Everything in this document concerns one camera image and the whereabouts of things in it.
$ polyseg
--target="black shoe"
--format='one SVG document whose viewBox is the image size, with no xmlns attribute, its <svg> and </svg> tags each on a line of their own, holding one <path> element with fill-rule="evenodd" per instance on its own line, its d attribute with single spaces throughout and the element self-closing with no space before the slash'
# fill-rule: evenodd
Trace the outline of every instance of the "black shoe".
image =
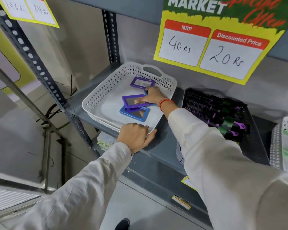
<svg viewBox="0 0 288 230">
<path fill-rule="evenodd" d="M 115 228 L 115 230 L 129 230 L 129 229 L 130 229 L 130 221 L 127 218 L 122 219 Z"/>
</svg>

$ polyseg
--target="white price box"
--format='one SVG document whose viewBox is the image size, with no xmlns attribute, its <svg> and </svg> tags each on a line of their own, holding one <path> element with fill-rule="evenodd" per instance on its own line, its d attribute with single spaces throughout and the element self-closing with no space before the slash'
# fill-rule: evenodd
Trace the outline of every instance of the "white price box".
<svg viewBox="0 0 288 230">
<path fill-rule="evenodd" d="M 25 0 L 1 0 L 1 4 L 4 5 L 12 18 L 33 20 Z"/>
<path fill-rule="evenodd" d="M 200 68 L 243 80 L 269 40 L 215 30 Z"/>
<path fill-rule="evenodd" d="M 166 20 L 159 57 L 197 66 L 211 29 Z"/>
<path fill-rule="evenodd" d="M 35 20 L 55 25 L 51 11 L 48 9 L 44 0 L 26 0 Z"/>
</svg>

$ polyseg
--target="bracelet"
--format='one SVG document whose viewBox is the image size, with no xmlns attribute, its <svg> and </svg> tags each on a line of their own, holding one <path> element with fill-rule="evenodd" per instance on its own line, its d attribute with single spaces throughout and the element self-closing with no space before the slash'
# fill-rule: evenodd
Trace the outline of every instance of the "bracelet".
<svg viewBox="0 0 288 230">
<path fill-rule="evenodd" d="M 164 103 L 165 101 L 171 101 L 172 103 L 175 104 L 174 101 L 172 101 L 172 100 L 170 100 L 170 99 L 168 99 L 168 98 L 162 98 L 162 99 L 159 101 L 159 109 L 160 109 L 161 111 L 162 111 L 162 109 L 161 109 L 161 104 Z"/>
</svg>

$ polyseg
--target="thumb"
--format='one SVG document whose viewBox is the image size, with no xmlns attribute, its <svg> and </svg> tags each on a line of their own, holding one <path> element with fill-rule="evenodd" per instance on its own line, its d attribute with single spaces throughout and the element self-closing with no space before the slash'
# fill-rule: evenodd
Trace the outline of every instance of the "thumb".
<svg viewBox="0 0 288 230">
<path fill-rule="evenodd" d="M 140 97 L 140 98 L 134 100 L 134 102 L 135 102 L 135 103 L 146 102 L 146 101 L 147 101 L 147 98 L 146 98 L 146 97 L 147 97 L 147 96 L 145 96 L 145 97 Z"/>
<path fill-rule="evenodd" d="M 149 143 L 155 138 L 155 135 L 157 133 L 157 129 L 153 130 L 150 135 L 146 138 L 144 144 L 143 144 L 143 148 L 145 148 L 147 145 L 149 145 Z"/>
</svg>

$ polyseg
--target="white shirt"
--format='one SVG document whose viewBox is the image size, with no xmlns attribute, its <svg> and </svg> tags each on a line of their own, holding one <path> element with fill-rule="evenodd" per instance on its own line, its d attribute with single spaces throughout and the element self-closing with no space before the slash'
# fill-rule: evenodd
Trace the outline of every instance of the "white shirt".
<svg viewBox="0 0 288 230">
<path fill-rule="evenodd" d="M 183 108 L 169 115 L 184 168 L 216 230 L 288 229 L 288 173 L 257 164 L 214 127 Z M 45 200 L 14 229 L 98 230 L 130 149 L 115 143 Z"/>
</svg>

